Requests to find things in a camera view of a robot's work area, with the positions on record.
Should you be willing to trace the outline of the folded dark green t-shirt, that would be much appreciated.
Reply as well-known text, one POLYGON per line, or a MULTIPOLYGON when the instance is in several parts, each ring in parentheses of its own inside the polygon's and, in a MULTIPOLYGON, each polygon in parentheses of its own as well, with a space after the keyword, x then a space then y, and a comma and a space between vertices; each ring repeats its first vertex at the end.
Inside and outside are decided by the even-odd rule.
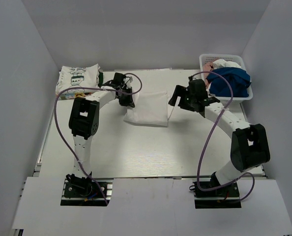
POLYGON ((102 85, 104 84, 104 74, 103 72, 99 71, 99 75, 98 75, 98 87, 102 87, 102 85))

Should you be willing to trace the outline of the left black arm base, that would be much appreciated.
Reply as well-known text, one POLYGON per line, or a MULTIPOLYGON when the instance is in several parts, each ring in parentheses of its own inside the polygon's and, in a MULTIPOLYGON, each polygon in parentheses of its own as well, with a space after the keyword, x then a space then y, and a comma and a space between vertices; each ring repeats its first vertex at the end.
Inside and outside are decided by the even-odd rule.
POLYGON ((88 177, 66 175, 61 206, 69 207, 106 207, 111 199, 111 182, 95 183, 88 177))

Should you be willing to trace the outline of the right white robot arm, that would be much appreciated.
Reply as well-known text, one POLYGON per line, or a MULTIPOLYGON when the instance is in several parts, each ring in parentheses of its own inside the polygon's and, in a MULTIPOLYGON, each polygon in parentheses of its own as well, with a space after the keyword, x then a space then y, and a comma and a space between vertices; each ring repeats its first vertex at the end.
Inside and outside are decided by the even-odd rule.
POLYGON ((199 190, 222 196, 229 185, 270 160, 264 126, 240 120, 219 99, 209 97, 203 80, 191 80, 187 87, 177 85, 168 104, 199 113, 214 123, 211 131, 219 127, 231 139, 229 162, 212 174, 209 188, 199 187, 199 190))

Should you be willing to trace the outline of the plain white t-shirt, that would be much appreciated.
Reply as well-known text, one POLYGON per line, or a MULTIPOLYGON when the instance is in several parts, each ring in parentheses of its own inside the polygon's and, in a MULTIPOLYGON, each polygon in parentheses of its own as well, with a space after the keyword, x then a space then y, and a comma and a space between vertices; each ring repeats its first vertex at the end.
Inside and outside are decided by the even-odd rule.
POLYGON ((213 69, 220 69, 226 67, 242 68, 238 63, 233 61, 226 61, 224 59, 217 59, 212 62, 213 69))

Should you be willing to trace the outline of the white t-shirt red print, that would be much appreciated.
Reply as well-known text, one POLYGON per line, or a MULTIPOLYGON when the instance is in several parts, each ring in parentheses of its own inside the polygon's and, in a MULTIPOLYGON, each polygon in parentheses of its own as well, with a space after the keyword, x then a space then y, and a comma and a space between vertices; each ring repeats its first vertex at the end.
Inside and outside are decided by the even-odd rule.
POLYGON ((133 95, 134 108, 129 107, 123 121, 133 125, 167 127, 173 107, 168 91, 139 92, 133 95))

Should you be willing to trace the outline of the folded colourful print t-shirt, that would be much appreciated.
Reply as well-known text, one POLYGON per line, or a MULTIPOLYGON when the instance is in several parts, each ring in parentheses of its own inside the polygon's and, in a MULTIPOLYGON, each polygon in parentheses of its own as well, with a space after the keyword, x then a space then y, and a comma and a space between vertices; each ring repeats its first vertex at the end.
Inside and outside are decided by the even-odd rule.
POLYGON ((61 94, 58 100, 70 100, 70 99, 75 99, 77 97, 84 98, 91 94, 92 92, 65 93, 65 94, 61 94))

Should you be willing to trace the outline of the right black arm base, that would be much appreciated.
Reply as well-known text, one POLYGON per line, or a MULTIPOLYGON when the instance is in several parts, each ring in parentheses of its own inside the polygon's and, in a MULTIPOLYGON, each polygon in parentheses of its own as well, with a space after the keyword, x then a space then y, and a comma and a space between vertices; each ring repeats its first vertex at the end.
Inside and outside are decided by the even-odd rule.
POLYGON ((194 192, 195 209, 241 208, 239 189, 236 183, 213 191, 202 191, 197 182, 189 187, 194 192))

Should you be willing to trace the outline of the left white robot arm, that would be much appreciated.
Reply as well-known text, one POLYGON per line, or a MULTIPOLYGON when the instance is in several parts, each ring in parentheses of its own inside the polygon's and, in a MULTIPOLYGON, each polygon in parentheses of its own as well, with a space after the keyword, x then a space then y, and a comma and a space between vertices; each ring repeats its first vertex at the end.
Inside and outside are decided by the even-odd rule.
POLYGON ((73 135, 74 152, 77 158, 74 161, 72 176, 82 178, 76 183, 76 191, 81 196, 88 196, 92 192, 92 183, 87 181, 91 175, 90 150, 93 136, 99 126, 99 110, 107 103, 117 99, 124 107, 134 108, 131 76, 115 73, 111 81, 85 98, 74 99, 69 119, 69 128, 73 135))

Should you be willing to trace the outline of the pink cloth in basket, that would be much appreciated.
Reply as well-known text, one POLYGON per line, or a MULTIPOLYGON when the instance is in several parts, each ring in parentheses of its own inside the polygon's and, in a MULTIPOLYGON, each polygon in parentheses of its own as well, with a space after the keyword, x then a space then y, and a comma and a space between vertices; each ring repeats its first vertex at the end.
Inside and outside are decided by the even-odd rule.
POLYGON ((204 73, 204 79, 207 78, 207 76, 209 75, 209 73, 211 71, 214 70, 214 66, 213 66, 213 62, 212 61, 209 61, 207 62, 206 64, 203 65, 203 68, 202 68, 202 71, 205 71, 204 73))

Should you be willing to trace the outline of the blue t-shirt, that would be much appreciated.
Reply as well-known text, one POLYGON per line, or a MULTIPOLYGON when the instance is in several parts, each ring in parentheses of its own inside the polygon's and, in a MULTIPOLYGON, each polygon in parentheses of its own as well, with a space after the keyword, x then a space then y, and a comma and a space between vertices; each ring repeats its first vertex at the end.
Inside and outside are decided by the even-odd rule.
MULTIPOLYGON (((243 69, 226 67, 213 70, 222 76, 231 86, 233 97, 248 97, 248 88, 251 85, 250 75, 243 69)), ((230 97, 231 91, 227 83, 219 76, 209 73, 206 80, 210 84, 209 92, 218 97, 230 97)))

